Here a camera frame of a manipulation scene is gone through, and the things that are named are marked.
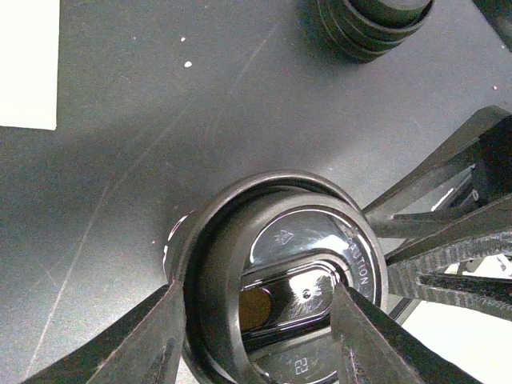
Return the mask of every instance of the black cylinder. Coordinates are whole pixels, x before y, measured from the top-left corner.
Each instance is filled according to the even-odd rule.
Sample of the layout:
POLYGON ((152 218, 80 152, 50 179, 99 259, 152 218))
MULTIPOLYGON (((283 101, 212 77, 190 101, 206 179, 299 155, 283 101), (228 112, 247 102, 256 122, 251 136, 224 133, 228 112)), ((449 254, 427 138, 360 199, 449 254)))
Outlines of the black cylinder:
POLYGON ((317 0, 336 47, 371 62, 402 44, 428 17, 434 0, 317 0))

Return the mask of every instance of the round black object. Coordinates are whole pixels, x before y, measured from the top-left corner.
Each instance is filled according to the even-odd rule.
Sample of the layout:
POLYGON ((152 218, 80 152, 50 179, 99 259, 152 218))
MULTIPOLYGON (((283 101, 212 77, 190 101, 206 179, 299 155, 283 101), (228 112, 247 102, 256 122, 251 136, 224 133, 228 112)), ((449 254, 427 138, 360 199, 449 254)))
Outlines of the round black object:
POLYGON ((350 0, 356 10, 372 22, 390 28, 413 24, 430 0, 350 0))
POLYGON ((418 30, 434 0, 355 2, 358 8, 350 0, 317 0, 321 23, 341 51, 360 62, 371 62, 418 30))
POLYGON ((314 364, 318 356, 328 360, 328 333, 320 349, 307 349, 311 339, 290 342, 317 339, 315 331, 328 328, 336 284, 382 302, 385 267, 364 217, 330 196, 275 191, 241 206, 211 240, 198 276, 198 314, 212 358, 236 382, 335 380, 335 361, 314 364), (264 325, 242 332, 239 295, 255 288, 272 297, 272 311, 264 325), (282 347, 262 352, 269 346, 282 347), (270 363, 288 355, 301 358, 278 368, 270 363))
POLYGON ((183 357, 201 384, 332 383, 334 286, 386 306, 386 264, 361 210, 338 186, 305 172, 259 174, 227 187, 176 224, 164 252, 169 281, 184 281, 183 357), (241 300, 237 292, 248 295, 241 300), (257 302, 246 313, 258 304, 262 316, 241 324, 242 312, 230 314, 248 298, 257 302), (284 302, 293 306, 278 305, 284 302), (272 333, 286 337, 276 343, 272 333))

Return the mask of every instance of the black plastic lid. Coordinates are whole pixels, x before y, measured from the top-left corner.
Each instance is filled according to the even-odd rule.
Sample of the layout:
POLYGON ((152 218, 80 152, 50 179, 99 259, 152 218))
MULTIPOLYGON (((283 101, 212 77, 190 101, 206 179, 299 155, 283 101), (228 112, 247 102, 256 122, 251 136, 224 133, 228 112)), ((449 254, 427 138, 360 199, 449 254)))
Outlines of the black plastic lid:
POLYGON ((381 26, 404 27, 414 23, 430 0, 350 0, 356 10, 381 26))

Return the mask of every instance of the gray tabletop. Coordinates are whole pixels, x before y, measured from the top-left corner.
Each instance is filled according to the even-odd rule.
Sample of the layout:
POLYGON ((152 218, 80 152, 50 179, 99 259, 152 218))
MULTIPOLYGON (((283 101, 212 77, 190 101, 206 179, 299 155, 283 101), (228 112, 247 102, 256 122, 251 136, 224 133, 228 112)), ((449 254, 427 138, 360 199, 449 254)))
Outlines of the gray tabletop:
POLYGON ((308 6, 62 2, 57 130, 0 130, 0 382, 163 284, 169 228, 226 184, 308 170, 364 206, 478 108, 512 108, 510 52, 469 0, 366 65, 311 42, 308 6))

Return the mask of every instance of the arrow symbol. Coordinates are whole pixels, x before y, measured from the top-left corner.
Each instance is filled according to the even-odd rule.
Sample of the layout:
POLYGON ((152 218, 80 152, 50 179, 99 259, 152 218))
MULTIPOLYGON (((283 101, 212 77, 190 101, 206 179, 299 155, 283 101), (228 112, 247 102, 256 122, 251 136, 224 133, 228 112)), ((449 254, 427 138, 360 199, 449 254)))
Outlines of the arrow symbol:
POLYGON ((288 241, 292 239, 293 236, 294 234, 292 234, 291 232, 282 230, 279 234, 276 234, 274 237, 277 244, 285 246, 288 243, 288 241))

